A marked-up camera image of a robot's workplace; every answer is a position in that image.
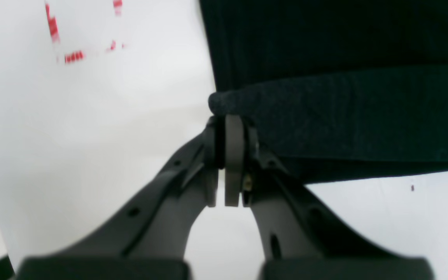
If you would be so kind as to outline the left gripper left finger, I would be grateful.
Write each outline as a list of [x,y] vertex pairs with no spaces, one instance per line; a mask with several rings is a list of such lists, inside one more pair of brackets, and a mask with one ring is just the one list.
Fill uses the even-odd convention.
[[27,258],[18,280],[189,280],[191,227],[216,205],[224,119],[210,117],[155,178],[94,232],[57,253]]

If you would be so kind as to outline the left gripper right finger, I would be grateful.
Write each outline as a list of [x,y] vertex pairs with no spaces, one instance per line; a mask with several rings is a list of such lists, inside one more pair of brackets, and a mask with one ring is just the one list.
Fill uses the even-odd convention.
[[225,204],[251,209],[266,262],[260,280],[433,280],[424,258],[376,245],[260,147],[256,128],[224,117]]

